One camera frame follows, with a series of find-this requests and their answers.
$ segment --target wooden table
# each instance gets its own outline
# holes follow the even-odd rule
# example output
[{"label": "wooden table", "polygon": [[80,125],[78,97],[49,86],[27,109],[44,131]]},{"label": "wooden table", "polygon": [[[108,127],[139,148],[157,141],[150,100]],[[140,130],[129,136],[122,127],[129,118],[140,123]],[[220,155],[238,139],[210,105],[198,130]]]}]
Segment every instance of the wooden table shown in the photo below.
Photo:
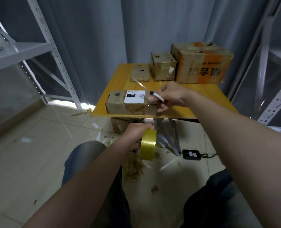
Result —
[{"label": "wooden table", "polygon": [[[92,116],[93,117],[126,117],[126,118],[173,118],[173,119],[196,119],[196,116],[187,107],[174,106],[169,110],[166,110],[160,115],[131,115],[131,114],[108,114],[105,102],[108,99],[110,91],[116,90],[144,90],[136,82],[130,82],[130,73],[134,64],[119,64],[115,73],[113,74],[109,84],[105,88],[101,95],[97,106],[95,107]],[[165,85],[167,81],[155,82],[150,76],[149,82],[142,82],[142,84],[152,91],[157,91],[161,86]],[[234,112],[237,110],[222,93],[216,84],[181,84],[189,89],[195,90],[200,94],[214,100],[220,105]]]}]

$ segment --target large cardboard box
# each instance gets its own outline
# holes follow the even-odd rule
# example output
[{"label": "large cardboard box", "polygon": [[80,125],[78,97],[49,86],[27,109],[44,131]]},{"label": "large cardboard box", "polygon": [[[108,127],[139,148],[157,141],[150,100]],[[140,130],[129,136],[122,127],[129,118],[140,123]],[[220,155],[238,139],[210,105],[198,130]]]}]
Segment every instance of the large cardboard box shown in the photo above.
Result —
[{"label": "large cardboard box", "polygon": [[134,80],[132,80],[132,77],[137,81],[149,81],[150,80],[149,64],[134,65],[130,73],[130,81],[134,82]]},{"label": "large cardboard box", "polygon": [[137,122],[139,118],[111,118],[114,133],[123,134],[130,123]]},{"label": "large cardboard box", "polygon": [[151,53],[151,70],[154,81],[174,80],[176,60],[171,53]]},{"label": "large cardboard box", "polygon": [[111,91],[105,103],[108,114],[156,115],[158,104],[144,98],[143,103],[124,103],[127,90]]},{"label": "large cardboard box", "polygon": [[178,83],[222,83],[233,54],[211,42],[172,44]]}]

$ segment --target tape strip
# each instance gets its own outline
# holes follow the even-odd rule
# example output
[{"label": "tape strip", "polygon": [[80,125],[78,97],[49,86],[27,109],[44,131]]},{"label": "tape strip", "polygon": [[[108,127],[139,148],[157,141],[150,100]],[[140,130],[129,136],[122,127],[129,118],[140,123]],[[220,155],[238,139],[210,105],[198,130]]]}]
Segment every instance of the tape strip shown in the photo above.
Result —
[{"label": "tape strip", "polygon": [[148,129],[143,134],[141,140],[141,152],[140,158],[145,160],[152,161],[154,158],[154,150],[155,150],[155,142],[156,142],[156,130]]}]

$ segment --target baseboard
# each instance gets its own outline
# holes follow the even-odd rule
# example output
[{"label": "baseboard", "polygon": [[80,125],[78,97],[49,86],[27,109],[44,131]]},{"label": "baseboard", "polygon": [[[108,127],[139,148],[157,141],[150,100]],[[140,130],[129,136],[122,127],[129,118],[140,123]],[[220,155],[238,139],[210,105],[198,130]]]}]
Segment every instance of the baseboard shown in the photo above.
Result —
[{"label": "baseboard", "polygon": [[15,125],[17,125],[19,122],[21,122],[23,119],[37,111],[39,108],[43,107],[44,103],[41,100],[38,100],[28,107],[26,107],[23,111],[20,113],[17,113],[12,118],[8,119],[7,121],[3,122],[0,125],[0,136],[4,133],[6,133],[8,130],[13,128]]}]

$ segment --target person's left hand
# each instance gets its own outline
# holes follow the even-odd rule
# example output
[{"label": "person's left hand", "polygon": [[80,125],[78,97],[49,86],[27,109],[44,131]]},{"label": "person's left hand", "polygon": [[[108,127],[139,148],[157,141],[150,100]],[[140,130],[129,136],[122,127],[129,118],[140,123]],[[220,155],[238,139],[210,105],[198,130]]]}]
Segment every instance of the person's left hand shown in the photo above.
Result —
[{"label": "person's left hand", "polygon": [[131,123],[116,142],[119,142],[121,145],[127,147],[129,151],[140,149],[141,138],[145,131],[151,127],[152,126],[150,124]]}]

